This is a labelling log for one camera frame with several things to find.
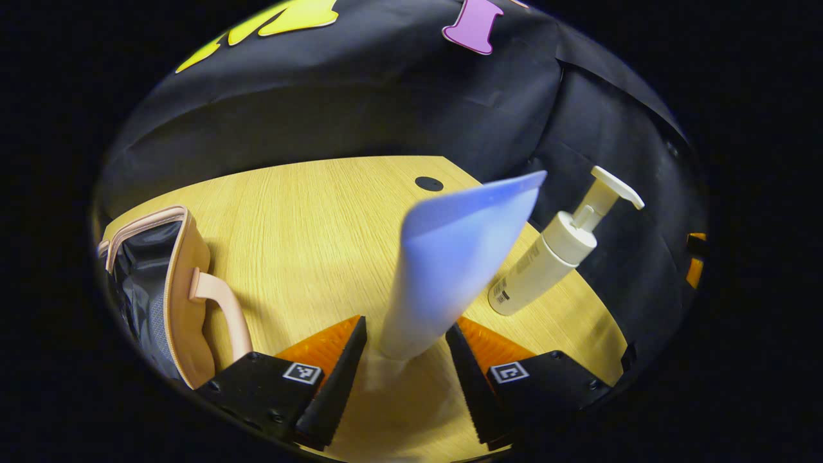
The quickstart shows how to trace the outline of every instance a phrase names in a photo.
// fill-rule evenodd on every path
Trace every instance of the bag handle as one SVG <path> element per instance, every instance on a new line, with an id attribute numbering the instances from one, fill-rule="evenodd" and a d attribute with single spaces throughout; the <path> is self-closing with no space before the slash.
<path id="1" fill-rule="evenodd" d="M 252 351 L 252 340 L 243 311 L 240 310 L 237 297 L 225 281 L 201 272 L 195 267 L 192 285 L 188 290 L 188 299 L 192 302 L 205 302 L 206 299 L 211 299 L 217 302 L 223 310 L 226 324 L 229 326 L 229 340 L 234 362 Z"/>

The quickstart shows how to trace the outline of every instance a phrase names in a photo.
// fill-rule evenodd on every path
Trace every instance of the product label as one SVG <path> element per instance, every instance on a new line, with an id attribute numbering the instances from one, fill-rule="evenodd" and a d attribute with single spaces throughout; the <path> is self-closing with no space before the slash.
<path id="1" fill-rule="evenodd" d="M 497 302 L 502 304 L 509 300 L 509 295 L 506 294 L 506 278 L 500 280 L 500 283 L 495 285 L 495 297 L 497 298 Z"/>
<path id="2" fill-rule="evenodd" d="M 537 247 L 537 241 L 526 251 L 526 254 L 517 262 L 517 273 L 523 273 L 529 265 L 540 255 L 540 248 Z"/>

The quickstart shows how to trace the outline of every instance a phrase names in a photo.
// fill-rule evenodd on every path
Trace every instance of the yellow sticker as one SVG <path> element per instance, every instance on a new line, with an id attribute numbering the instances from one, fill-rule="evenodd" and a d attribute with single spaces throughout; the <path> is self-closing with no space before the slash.
<path id="1" fill-rule="evenodd" d="M 289 30 L 328 26 L 337 20 L 337 13 L 332 11 L 334 2 L 335 0 L 289 0 L 278 3 L 233 28 L 229 32 L 229 45 L 237 45 L 280 12 L 283 14 L 272 24 L 263 27 L 260 35 L 274 35 Z M 271 30 L 271 32 L 263 33 L 264 30 Z"/>
<path id="2" fill-rule="evenodd" d="M 265 37 L 268 35 L 281 34 L 290 30 L 309 29 L 313 27 L 328 26 L 337 20 L 337 13 L 332 11 L 332 7 L 336 0 L 288 0 L 260 12 L 246 21 L 232 27 L 229 30 L 229 46 L 237 45 L 246 37 L 252 35 L 260 26 L 266 24 L 273 17 L 282 13 L 271 24 L 264 26 L 258 33 Z M 218 43 L 226 34 L 210 42 L 197 52 L 191 58 L 187 59 L 177 72 L 190 68 L 204 59 L 211 56 L 217 49 L 220 48 Z"/>
<path id="3" fill-rule="evenodd" d="M 187 59 L 183 64 L 180 64 L 180 67 L 177 68 L 177 71 L 175 71 L 174 73 L 176 74 L 180 71 L 183 71 L 184 69 L 189 68 L 194 64 L 200 63 L 204 59 L 212 56 L 212 53 L 216 52 L 217 49 L 220 48 L 220 44 L 217 43 L 217 42 L 220 42 L 220 39 L 222 39 L 223 36 L 225 36 L 225 35 L 226 35 L 226 33 L 220 34 L 220 37 L 217 37 L 213 41 L 209 42 L 203 48 L 201 48 L 198 51 L 194 52 L 192 57 Z"/>
<path id="4" fill-rule="evenodd" d="M 337 21 L 337 13 L 332 11 L 336 0 L 291 0 L 284 3 L 286 9 L 276 20 L 263 27 L 258 34 L 261 37 L 275 35 L 290 30 L 322 27 Z"/>

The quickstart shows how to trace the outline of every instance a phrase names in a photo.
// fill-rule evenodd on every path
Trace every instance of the pump dispenser head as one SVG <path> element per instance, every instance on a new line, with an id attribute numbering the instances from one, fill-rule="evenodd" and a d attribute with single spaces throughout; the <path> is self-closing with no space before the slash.
<path id="1" fill-rule="evenodd" d="M 597 246 L 592 231 L 617 202 L 623 198 L 638 209 L 645 204 L 640 196 L 620 179 L 600 166 L 592 169 L 595 181 L 574 214 L 560 211 L 543 231 L 546 245 L 567 264 L 576 266 Z"/>

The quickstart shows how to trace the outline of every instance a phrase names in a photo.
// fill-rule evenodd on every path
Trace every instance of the screw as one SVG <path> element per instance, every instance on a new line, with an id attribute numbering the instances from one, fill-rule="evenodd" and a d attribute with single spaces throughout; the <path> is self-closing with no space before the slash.
<path id="1" fill-rule="evenodd" d="M 268 410 L 268 417 L 275 423 L 283 422 L 283 415 L 279 414 L 275 409 Z"/>
<path id="2" fill-rule="evenodd" d="M 669 154 L 671 154 L 672 156 L 674 156 L 674 157 L 680 156 L 680 152 L 677 151 L 677 148 L 674 146 L 674 144 L 672 142 L 666 142 L 666 149 L 669 151 Z"/>

